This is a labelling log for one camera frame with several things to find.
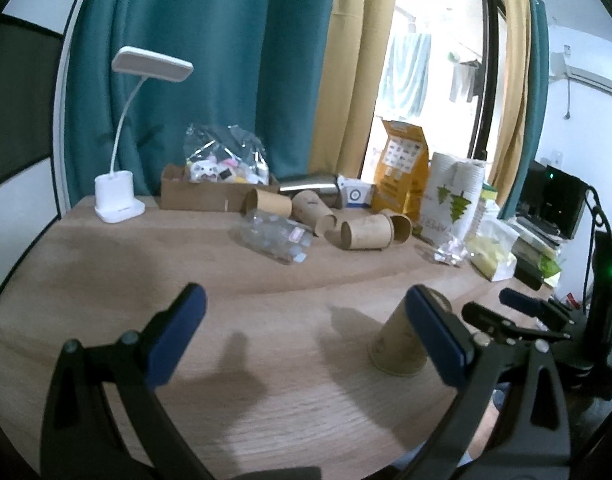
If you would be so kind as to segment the paper cup stack package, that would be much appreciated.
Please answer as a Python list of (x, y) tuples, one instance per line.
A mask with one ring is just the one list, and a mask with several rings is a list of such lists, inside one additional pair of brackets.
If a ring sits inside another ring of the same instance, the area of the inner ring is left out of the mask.
[(484, 185), (484, 162), (435, 152), (421, 201), (420, 236), (439, 246), (465, 240)]

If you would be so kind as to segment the yellow paper bag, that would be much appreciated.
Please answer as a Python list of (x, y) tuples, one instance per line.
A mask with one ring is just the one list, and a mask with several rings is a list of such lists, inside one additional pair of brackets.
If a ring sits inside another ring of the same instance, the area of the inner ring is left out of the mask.
[(387, 141), (375, 169), (371, 208), (390, 209), (417, 223), (429, 172), (423, 129), (398, 120), (382, 124)]

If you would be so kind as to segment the teal curtain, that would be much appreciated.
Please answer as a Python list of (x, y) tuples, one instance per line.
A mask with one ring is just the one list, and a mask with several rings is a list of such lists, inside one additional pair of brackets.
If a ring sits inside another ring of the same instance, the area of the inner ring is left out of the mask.
[(84, 0), (68, 53), (68, 197), (185, 162), (189, 127), (254, 134), (274, 177), (308, 166), (333, 0)]
[(527, 176), (530, 162), (534, 161), (544, 123), (546, 101), (548, 101), (548, 72), (550, 71), (550, 35), (548, 17), (542, 0), (529, 0), (531, 12), (531, 54), (528, 73), (528, 98), (522, 155), (517, 176), (510, 196), (500, 206), (499, 217), (503, 220), (514, 216), (520, 192)]

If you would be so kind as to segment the white desk lamp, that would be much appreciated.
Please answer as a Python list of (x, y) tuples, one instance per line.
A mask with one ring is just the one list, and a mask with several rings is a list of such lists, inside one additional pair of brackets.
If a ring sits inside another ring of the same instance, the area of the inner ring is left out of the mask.
[(137, 192), (164, 164), (166, 131), (180, 122), (179, 106), (172, 103), (180, 91), (172, 86), (186, 81), (194, 66), (182, 58), (123, 46), (114, 54), (111, 70), (137, 79), (117, 120), (110, 168), (94, 178), (94, 212), (103, 222), (117, 224), (146, 212)]

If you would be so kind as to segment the small clear bag of clips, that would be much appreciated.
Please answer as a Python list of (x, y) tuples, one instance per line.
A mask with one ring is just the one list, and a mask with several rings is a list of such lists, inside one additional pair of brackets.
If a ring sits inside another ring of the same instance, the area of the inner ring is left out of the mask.
[(461, 266), (462, 263), (470, 258), (470, 252), (466, 245), (456, 237), (440, 244), (434, 252), (434, 261), (447, 264), (447, 266)]

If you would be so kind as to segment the clear plastic bag of clips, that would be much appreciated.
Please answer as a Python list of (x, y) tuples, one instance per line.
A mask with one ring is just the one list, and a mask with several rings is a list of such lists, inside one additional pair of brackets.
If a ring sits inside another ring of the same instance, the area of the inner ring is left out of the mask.
[(253, 252), (282, 264), (303, 263), (315, 237), (309, 226), (260, 209), (245, 214), (234, 236)]

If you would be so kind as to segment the brown paper cup with writing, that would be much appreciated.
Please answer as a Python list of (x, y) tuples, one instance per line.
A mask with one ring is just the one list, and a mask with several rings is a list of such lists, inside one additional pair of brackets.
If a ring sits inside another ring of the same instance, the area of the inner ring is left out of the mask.
[(369, 345), (372, 363), (395, 376), (413, 376), (428, 358), (463, 365), (463, 351), (450, 332), (458, 319), (450, 301), (425, 285), (411, 287)]

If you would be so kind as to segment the clear bag of toys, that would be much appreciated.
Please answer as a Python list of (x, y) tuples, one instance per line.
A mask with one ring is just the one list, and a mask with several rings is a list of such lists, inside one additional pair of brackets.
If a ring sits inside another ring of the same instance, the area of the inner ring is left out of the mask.
[(193, 183), (268, 185), (270, 170), (263, 143), (238, 125), (208, 127), (191, 124), (183, 151), (187, 180)]

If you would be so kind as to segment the yellow green sponge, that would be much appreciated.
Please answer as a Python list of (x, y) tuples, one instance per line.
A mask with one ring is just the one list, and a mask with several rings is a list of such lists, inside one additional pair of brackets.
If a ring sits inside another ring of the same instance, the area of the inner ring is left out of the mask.
[(480, 197), (483, 200), (496, 200), (498, 197), (498, 191), (493, 186), (484, 183), (482, 185)]

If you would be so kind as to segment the mustard curtain right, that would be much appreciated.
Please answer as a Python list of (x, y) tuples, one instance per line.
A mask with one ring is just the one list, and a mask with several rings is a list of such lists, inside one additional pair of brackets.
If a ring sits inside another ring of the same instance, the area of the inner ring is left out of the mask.
[(510, 196), (522, 155), (531, 54), (529, 0), (504, 0), (504, 6), (507, 31), (502, 115), (490, 174), (500, 206)]

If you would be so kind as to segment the brown cardboard box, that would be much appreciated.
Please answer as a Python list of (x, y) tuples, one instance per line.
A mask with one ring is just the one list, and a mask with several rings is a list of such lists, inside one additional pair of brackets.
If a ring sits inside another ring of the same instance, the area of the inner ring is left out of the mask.
[(169, 164), (161, 173), (161, 209), (209, 212), (242, 212), (246, 195), (260, 188), (279, 192), (279, 182), (270, 176), (269, 185), (227, 182), (191, 182), (187, 169)]

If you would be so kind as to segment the brown paper cup far left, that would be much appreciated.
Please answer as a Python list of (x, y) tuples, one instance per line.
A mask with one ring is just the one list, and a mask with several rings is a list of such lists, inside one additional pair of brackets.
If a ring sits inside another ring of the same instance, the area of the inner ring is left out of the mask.
[(242, 212), (247, 214), (253, 209), (289, 218), (292, 214), (293, 205), (287, 196), (253, 188), (245, 195)]

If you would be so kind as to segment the black monitor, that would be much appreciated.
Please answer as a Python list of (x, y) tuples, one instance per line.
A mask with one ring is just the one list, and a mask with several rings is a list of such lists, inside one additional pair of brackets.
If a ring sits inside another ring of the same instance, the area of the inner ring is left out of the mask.
[(587, 187), (572, 174), (530, 162), (516, 216), (526, 218), (548, 236), (572, 240), (581, 220)]

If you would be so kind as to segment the silver metal thermos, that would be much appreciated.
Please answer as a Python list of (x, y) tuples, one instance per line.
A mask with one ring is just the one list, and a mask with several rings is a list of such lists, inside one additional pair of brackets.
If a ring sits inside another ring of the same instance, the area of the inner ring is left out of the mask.
[(341, 188), (335, 174), (304, 174), (286, 178), (279, 183), (281, 195), (294, 197), (303, 191), (315, 192), (331, 208), (342, 205)]

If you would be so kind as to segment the yellow tissue pack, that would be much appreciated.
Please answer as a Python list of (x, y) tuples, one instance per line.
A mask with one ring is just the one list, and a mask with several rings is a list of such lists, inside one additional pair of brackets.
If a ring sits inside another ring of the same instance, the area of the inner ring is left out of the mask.
[(513, 278), (517, 266), (513, 246), (518, 237), (506, 221), (476, 218), (465, 237), (470, 262), (492, 283)]

